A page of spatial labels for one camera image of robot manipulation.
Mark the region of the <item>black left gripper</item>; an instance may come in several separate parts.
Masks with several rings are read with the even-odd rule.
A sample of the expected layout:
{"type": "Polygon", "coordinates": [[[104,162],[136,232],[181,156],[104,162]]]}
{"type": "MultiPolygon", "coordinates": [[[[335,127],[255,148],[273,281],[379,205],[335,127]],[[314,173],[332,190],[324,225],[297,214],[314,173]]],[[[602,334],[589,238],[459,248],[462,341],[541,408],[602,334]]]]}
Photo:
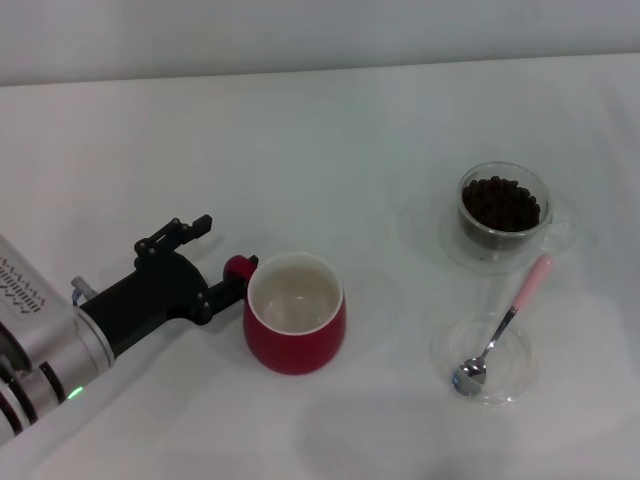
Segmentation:
{"type": "MultiPolygon", "coordinates": [[[[114,356],[120,356],[168,320],[191,316],[191,306],[207,283],[189,260],[174,251],[207,234],[212,226],[213,217],[208,214],[191,224],[172,219],[135,243],[138,260],[133,273],[80,307],[104,334],[114,356]]],[[[198,325],[209,323],[246,298],[258,263],[255,255],[236,255],[225,263],[222,280],[198,296],[198,325]]]]}

